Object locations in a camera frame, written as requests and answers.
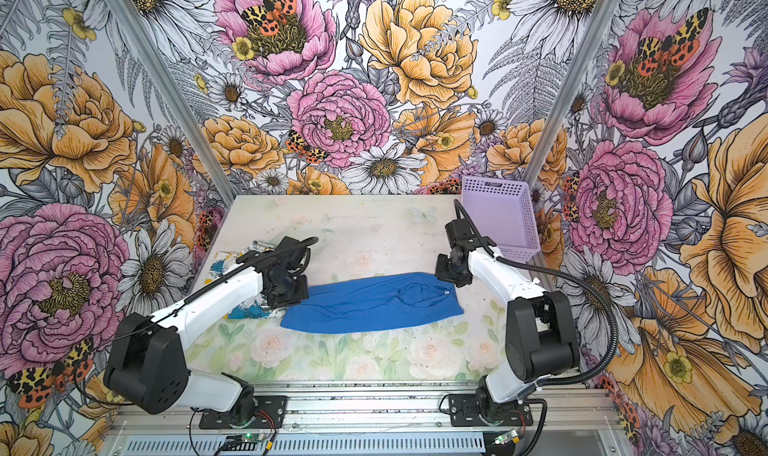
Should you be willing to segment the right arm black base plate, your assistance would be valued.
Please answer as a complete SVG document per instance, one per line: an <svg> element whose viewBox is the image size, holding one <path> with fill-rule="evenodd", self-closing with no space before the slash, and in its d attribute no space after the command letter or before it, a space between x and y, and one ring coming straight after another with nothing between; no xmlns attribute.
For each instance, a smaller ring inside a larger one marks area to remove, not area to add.
<svg viewBox="0 0 768 456"><path fill-rule="evenodd" d="M449 416L452 427L528 427L533 424L533 415L527 403L497 403L485 393L449 393L439 409Z"/></svg>

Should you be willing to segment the lavender plastic laundry basket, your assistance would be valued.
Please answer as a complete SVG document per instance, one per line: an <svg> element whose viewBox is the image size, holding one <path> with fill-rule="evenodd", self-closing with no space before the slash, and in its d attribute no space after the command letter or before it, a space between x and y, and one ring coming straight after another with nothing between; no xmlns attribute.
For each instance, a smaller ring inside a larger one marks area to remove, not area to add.
<svg viewBox="0 0 768 456"><path fill-rule="evenodd" d="M465 176L461 196L480 233L490 237L506 259L528 263L540 251L527 183Z"/></svg>

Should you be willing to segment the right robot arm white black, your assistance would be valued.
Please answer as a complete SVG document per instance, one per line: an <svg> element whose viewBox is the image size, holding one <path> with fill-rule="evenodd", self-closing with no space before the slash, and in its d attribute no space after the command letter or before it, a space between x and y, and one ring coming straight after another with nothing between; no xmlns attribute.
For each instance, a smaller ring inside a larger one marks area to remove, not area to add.
<svg viewBox="0 0 768 456"><path fill-rule="evenodd" d="M506 305L505 359L480 379L475 395L480 418L506 423L545 379L579 366L568 299L526 276L468 220L455 219L445 231L450 252L438 256L435 276L457 288L480 281Z"/></svg>

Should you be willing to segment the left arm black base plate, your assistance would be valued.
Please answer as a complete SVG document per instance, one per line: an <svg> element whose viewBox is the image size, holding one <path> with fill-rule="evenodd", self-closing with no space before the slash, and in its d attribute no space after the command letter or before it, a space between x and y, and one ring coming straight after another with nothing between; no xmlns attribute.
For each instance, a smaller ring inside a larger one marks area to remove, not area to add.
<svg viewBox="0 0 768 456"><path fill-rule="evenodd" d="M236 403L228 412L204 410L198 427L202 430L280 429L287 403L286 396L256 395Z"/></svg>

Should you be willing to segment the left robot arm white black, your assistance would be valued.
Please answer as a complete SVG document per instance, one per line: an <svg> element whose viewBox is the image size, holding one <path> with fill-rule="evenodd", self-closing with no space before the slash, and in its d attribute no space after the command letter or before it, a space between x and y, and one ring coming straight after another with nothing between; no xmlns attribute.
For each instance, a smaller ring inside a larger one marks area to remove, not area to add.
<svg viewBox="0 0 768 456"><path fill-rule="evenodd" d="M112 342L105 386L152 415L181 406L209 410L234 426L249 423L256 414L253 386L235 376L193 370L185 352L239 306L259 303L276 310L306 300L304 272L317 241L284 237L271 251L248 251L178 302L147 316L126 316Z"/></svg>

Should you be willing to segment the white teal yellow printed garment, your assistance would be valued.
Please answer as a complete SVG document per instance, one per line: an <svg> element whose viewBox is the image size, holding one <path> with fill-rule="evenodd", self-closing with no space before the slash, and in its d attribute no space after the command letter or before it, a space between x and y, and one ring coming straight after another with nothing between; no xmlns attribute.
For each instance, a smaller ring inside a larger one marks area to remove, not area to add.
<svg viewBox="0 0 768 456"><path fill-rule="evenodd" d="M222 276L226 276L241 266L237 259L248 252L256 255L273 251L274 244L253 241L247 248L240 251L220 251L213 257L205 283L211 283ZM267 306L266 297L257 291L256 274L253 270L243 271L235 275L227 283L222 284L216 293L223 296L216 300L212 308L216 316L225 319L267 319L279 315L279 310L272 310Z"/></svg>

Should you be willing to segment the blue cloth garment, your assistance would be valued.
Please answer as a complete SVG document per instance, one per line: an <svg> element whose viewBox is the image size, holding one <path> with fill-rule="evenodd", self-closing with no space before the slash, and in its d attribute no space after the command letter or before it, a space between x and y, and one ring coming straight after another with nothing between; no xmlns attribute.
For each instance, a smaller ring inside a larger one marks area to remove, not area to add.
<svg viewBox="0 0 768 456"><path fill-rule="evenodd" d="M423 326L463 313L454 285L415 272L312 286L280 326L338 335Z"/></svg>

